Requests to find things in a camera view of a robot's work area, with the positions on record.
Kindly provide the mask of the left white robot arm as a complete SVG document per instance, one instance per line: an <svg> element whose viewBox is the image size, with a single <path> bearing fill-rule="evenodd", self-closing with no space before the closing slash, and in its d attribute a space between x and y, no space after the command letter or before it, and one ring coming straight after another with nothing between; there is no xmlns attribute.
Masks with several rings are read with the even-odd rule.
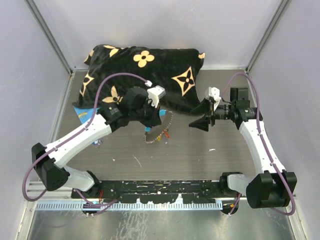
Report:
<svg viewBox="0 0 320 240"><path fill-rule="evenodd" d="M129 122L137 121L145 127L160 125L159 102L166 94L161 86L147 90L130 88L120 103L109 103L93 111L93 118L64 137L46 146L35 144L32 149L34 170L47 191L69 187L81 191L88 198L99 195L101 183L91 171L80 171L68 166L68 162L91 145Z"/></svg>

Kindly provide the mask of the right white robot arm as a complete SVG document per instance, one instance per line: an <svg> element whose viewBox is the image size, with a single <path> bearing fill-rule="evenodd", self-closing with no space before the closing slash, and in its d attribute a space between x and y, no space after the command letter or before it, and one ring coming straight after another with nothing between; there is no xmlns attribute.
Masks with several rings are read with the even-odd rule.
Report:
<svg viewBox="0 0 320 240"><path fill-rule="evenodd" d="M224 172L219 178L220 193L225 197L241 194L253 209L291 205L297 177L286 170L273 150L260 110L251 106L249 90L232 87L230 101L224 104L221 101L220 90L209 87L203 101L192 110L192 114L203 116L189 126L207 132L217 120L232 121L248 146L256 176L249 178L240 172Z"/></svg>

